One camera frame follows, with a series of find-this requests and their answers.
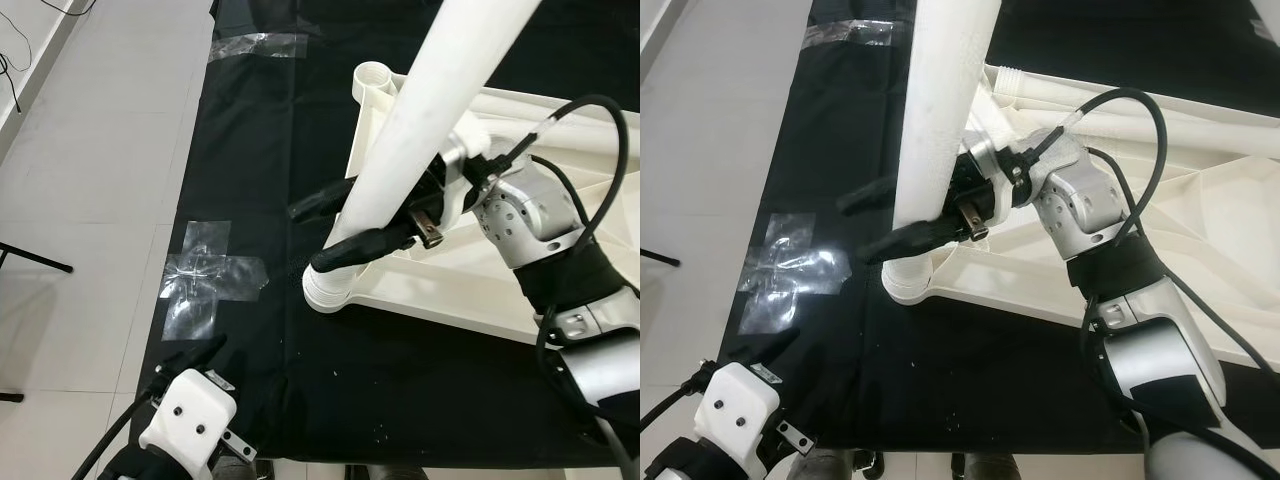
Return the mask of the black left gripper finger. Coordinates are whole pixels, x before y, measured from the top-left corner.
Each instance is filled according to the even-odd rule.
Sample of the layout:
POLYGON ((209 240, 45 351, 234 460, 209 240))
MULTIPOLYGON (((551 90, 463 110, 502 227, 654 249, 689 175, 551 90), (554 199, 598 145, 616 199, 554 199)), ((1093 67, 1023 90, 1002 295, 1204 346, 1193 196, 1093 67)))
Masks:
POLYGON ((800 328, 777 332, 762 348, 750 349, 742 360, 742 366, 760 379, 780 379, 771 365, 799 338, 800 328))
POLYGON ((188 369, 201 371, 227 343, 227 335, 214 335, 184 352, 174 353, 155 367, 155 392, 164 393, 172 381, 188 369))

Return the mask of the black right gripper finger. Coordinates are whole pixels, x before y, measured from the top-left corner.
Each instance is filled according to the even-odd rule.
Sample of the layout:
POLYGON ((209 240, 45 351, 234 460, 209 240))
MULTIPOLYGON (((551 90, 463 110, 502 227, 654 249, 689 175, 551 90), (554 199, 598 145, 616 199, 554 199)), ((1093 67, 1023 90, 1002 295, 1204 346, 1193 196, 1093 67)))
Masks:
POLYGON ((858 259, 864 264, 878 264, 895 259, 915 257, 948 242, 961 239, 963 225, 960 221, 951 219, 914 221, 860 246, 858 259))
POLYGON ((344 178, 294 201, 288 207, 289 219, 303 223, 337 215, 346 205, 355 183, 356 178, 344 178))
POLYGON ((407 250, 416 239, 417 236, 408 228, 364 230, 320 250, 310 259, 310 266, 316 273, 330 273, 365 265, 398 250, 407 250))
POLYGON ((838 197, 838 212, 851 216, 864 211, 891 209, 895 205, 897 177, 887 175, 838 197))

